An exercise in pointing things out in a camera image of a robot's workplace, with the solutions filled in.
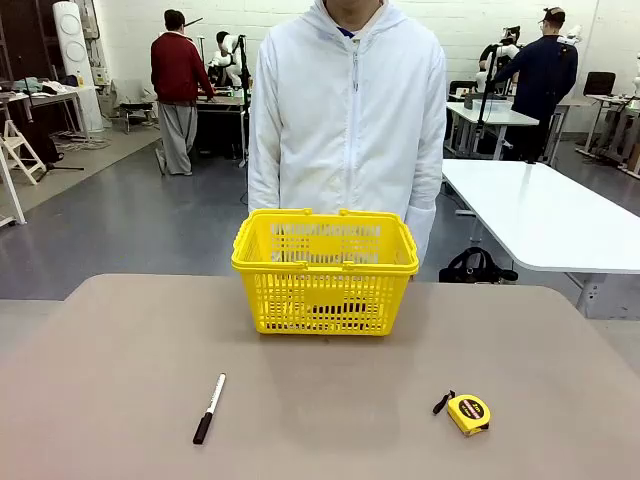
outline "white wall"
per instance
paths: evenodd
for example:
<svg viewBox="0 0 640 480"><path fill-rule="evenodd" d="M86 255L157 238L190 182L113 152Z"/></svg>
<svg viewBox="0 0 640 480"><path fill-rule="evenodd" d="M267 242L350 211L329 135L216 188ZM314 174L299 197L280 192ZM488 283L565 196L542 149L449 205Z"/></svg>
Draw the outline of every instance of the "white wall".
<svg viewBox="0 0 640 480"><path fill-rule="evenodd" d="M187 34L194 39L198 35L207 37L206 57L217 48L215 34L219 30L247 35L253 70L258 45L269 27L295 18L308 9L312 0L95 2L112 78L141 78L148 83L149 48L158 33L164 31L163 12L167 8L181 10L187 21L204 17L201 23L189 27ZM521 25L524 43L538 38L543 8L555 6L544 0L396 0L395 3L436 33L447 53L449 80L474 78L480 53L486 45L499 39L503 27ZM559 4L567 11L567 27L582 24L583 36L590 39L578 47L581 79L576 91L582 91L588 71L610 70L621 77L620 91L630 92L630 81L635 77L635 55L640 51L640 28L632 22L640 19L640 1L563 0ZM586 130L589 118L584 113L589 113L588 109L574 115L570 131Z"/></svg>
<svg viewBox="0 0 640 480"><path fill-rule="evenodd" d="M589 72L614 72L614 93L632 94L633 79L638 75L636 57L640 52L640 0L600 0L594 12L591 35L580 65L575 91L582 93ZM567 131L588 131L597 107L575 109Z"/></svg>

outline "gray pants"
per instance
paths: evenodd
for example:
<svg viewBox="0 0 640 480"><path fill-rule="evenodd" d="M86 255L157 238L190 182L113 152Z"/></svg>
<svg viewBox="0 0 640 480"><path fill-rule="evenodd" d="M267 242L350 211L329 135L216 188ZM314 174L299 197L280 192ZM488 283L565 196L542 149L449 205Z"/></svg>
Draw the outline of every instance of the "gray pants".
<svg viewBox="0 0 640 480"><path fill-rule="evenodd" d="M196 107L158 103L158 117L164 152L161 155L172 175L191 173L189 151L198 129Z"/></svg>

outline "hoodie zipper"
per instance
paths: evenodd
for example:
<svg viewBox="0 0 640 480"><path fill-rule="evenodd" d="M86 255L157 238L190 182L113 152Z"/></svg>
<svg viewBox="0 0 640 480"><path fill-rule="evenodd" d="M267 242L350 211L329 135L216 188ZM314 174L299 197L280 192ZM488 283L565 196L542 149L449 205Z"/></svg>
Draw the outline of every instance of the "hoodie zipper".
<svg viewBox="0 0 640 480"><path fill-rule="evenodd" d="M356 162L356 137L357 126L359 123L358 110L360 105L360 93L359 93L359 64L358 64L358 49L360 47L360 40L353 40L353 78L352 78L352 92L351 92L351 125L349 126L349 149L347 151L347 181L346 181L346 207L352 208L351 205L351 190L353 181L353 167Z"/></svg>

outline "hood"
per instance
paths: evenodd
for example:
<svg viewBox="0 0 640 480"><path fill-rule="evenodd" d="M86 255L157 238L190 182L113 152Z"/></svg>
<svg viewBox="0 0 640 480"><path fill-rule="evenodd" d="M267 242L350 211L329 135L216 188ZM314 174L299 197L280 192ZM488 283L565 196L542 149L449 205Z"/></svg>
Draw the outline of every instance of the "hood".
<svg viewBox="0 0 640 480"><path fill-rule="evenodd" d="M365 36L377 35L407 20L407 16L392 5L389 0L384 0L382 9L383 11L380 12L375 23L368 27L368 31L364 34ZM302 19L322 33L332 37L343 37L337 29L336 22L329 16L323 0L315 0L309 11L302 16Z"/></svg>

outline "cardboard box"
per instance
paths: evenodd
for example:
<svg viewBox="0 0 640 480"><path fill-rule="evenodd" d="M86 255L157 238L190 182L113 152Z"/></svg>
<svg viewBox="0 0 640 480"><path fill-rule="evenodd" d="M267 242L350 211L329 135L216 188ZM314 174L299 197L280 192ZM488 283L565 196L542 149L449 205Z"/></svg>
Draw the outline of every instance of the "cardboard box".
<svg viewBox="0 0 640 480"><path fill-rule="evenodd" d="M636 143L635 147L631 151L631 156L629 157L629 161L627 162L627 169L632 172L636 171L638 168L638 164L640 163L640 143Z"/></svg>

